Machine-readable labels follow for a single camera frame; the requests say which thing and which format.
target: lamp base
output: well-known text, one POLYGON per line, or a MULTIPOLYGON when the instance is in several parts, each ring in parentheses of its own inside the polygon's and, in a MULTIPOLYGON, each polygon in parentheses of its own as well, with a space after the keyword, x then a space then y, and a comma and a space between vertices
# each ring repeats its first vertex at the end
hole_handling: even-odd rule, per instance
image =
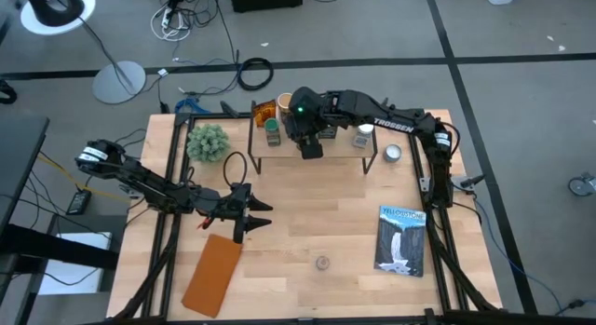
POLYGON ((141 65, 133 61, 120 61, 117 64, 122 73, 116 75, 115 67, 110 64, 101 69, 93 79, 93 95, 100 102, 126 102, 136 97, 145 86, 147 76, 141 65))

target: small potted plant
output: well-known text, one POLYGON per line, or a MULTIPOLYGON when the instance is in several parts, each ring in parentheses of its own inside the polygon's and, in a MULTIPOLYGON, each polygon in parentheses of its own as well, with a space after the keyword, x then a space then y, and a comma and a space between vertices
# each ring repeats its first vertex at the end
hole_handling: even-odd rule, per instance
POLYGON ((186 153, 195 161, 219 161, 230 148, 229 138, 220 125, 195 127, 188 133, 188 139, 186 153))

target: small coin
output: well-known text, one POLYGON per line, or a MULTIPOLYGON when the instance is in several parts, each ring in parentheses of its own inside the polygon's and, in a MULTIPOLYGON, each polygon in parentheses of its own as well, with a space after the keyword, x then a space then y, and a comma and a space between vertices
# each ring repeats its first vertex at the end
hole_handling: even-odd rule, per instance
POLYGON ((319 256, 317 258, 317 268, 318 270, 325 270, 329 268, 329 258, 327 256, 319 256))

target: waterfall picture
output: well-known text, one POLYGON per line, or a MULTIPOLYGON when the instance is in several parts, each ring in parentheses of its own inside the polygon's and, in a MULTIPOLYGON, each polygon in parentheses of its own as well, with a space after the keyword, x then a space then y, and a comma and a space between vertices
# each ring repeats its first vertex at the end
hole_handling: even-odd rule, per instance
POLYGON ((383 206, 380 209, 374 267, 390 273, 424 274, 424 212, 383 206))

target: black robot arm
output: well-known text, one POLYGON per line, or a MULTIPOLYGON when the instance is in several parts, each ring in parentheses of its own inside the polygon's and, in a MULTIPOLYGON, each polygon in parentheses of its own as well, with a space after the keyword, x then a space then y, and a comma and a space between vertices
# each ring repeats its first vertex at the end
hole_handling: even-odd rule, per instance
POLYGON ((135 158, 127 156, 124 149, 114 142, 88 142, 76 159, 76 164, 89 175, 104 180, 117 179, 143 193, 148 206, 154 210, 166 213, 192 213, 196 210, 206 217, 203 229, 208 228, 215 219, 233 220, 233 239, 236 243, 242 243, 244 234, 250 230, 271 223, 270 220, 246 213, 246 209, 273 209, 254 197, 249 183, 232 183, 231 193, 226 196, 194 183, 174 184, 143 167, 135 158))
POLYGON ((299 88, 291 96, 291 116, 286 123, 288 136, 297 142, 303 158, 323 156, 317 133, 329 126, 372 124, 416 136, 422 143, 430 165, 427 203, 450 208, 453 205, 451 184, 452 134, 440 119, 423 109, 399 110, 395 105, 379 103, 371 96, 354 90, 328 91, 318 94, 310 88, 299 88))

